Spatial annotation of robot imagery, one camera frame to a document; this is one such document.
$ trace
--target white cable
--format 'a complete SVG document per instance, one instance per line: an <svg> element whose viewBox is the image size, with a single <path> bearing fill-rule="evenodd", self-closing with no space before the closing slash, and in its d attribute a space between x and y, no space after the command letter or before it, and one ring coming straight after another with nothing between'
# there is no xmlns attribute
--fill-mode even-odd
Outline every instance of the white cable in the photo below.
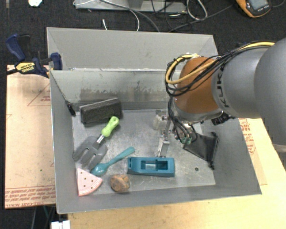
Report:
<svg viewBox="0 0 286 229"><path fill-rule="evenodd" d="M205 9L205 6L202 4L202 2L201 2L200 0L197 0L197 1L198 1L198 3L200 4L201 8L204 10L204 14L205 14L204 18L208 17L208 13L207 13L207 11L206 11L206 9ZM192 19L194 19L194 20L201 20L201 19L195 17L195 16L190 12L189 3L190 3L190 0L186 0L186 6L187 6L187 13L188 13L188 15L189 15Z"/></svg>
<svg viewBox="0 0 286 229"><path fill-rule="evenodd" d="M88 3L88 2L98 1L98 0L90 0L90 1L87 1L87 2L77 3L77 4L75 4L75 1L76 1L76 0L73 1L73 5L74 5L74 6L83 5L83 4L86 4L86 3ZM135 14L134 11L130 10L129 8L127 8L127 7L123 6L123 5L116 4L116 3L113 3L113 2L109 2L109 1L106 1L106 0L104 0L104 1L107 2L107 3L109 3L109 4L111 4L111 5L113 5L113 6L120 6L120 7L123 7L123 8L125 8L125 9L127 9L128 11L130 11L130 12L135 16L135 18L136 18L137 21L138 21L138 27L137 27L137 30L136 30L136 31L139 31L139 29L140 29L140 20L139 20L138 16ZM103 19L102 22L103 22L103 25L104 25L105 29L107 30L107 27L106 27L106 25L105 25L105 20Z"/></svg>
<svg viewBox="0 0 286 229"><path fill-rule="evenodd" d="M106 27L106 24L105 24L105 20L104 20L104 19L102 19L102 22L103 22L103 26L105 27L105 29L108 30L107 27Z"/></svg>

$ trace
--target cardboard sheet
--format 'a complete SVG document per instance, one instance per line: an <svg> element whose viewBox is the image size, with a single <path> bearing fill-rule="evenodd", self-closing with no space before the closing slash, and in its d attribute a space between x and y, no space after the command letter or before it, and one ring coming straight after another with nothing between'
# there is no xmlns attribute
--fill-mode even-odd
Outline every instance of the cardboard sheet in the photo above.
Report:
<svg viewBox="0 0 286 229"><path fill-rule="evenodd" d="M5 208L55 204L49 79L7 77Z"/></svg>

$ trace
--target pink triangular sponge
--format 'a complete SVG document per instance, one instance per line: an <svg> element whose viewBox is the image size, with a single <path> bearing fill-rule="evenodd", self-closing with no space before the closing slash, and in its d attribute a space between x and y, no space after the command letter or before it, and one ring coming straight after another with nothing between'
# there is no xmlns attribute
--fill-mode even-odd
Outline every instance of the pink triangular sponge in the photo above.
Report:
<svg viewBox="0 0 286 229"><path fill-rule="evenodd" d="M101 178L77 168L78 196L85 196L92 193L101 185L102 181Z"/></svg>

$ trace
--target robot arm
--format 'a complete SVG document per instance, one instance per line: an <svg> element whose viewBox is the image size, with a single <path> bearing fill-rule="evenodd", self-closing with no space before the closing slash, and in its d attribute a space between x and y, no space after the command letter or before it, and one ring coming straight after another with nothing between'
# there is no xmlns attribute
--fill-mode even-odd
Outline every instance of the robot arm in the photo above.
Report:
<svg viewBox="0 0 286 229"><path fill-rule="evenodd" d="M175 66L186 60L174 81ZM168 65L165 84L173 118L262 118L277 152L286 152L286 38L249 43L217 59L183 55Z"/></svg>

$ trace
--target yellow cable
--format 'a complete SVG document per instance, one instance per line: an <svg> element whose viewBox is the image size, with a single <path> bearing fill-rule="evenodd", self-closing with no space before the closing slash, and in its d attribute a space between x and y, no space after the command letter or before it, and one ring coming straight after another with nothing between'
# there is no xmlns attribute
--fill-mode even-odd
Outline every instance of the yellow cable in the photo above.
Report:
<svg viewBox="0 0 286 229"><path fill-rule="evenodd" d="M257 46L269 46L269 47L270 47L270 46L273 46L274 44L275 44L274 42L254 42L254 43L252 43L252 44L249 44L249 45L247 45L247 46L244 46L244 47L242 47L242 48L239 48L238 50L240 50L240 49L245 49L245 48L250 48L250 47L257 47ZM167 73L166 73L166 75L165 75L165 81L166 81L168 84L178 84L178 83L180 83L180 82L182 82L182 81L188 79L188 78L191 77L192 75L196 74L197 72L200 72L200 71L204 70L205 68L209 67L209 66L213 63L213 61L210 62L210 63L207 63L207 64L203 65L202 67L196 69L195 71L191 72L190 74L188 74L188 75L186 75L186 76L184 76L184 77L182 77L182 78L180 78L180 79L178 79L178 80L171 81L171 80L169 79L169 75L171 74L172 70L177 66L177 64L178 64L182 59L184 59L184 58L190 59L190 58L198 57L198 56L199 56L199 55L195 53L195 54L184 54L184 55L178 57L178 58L172 63L172 65L169 67L169 69L167 70Z"/></svg>

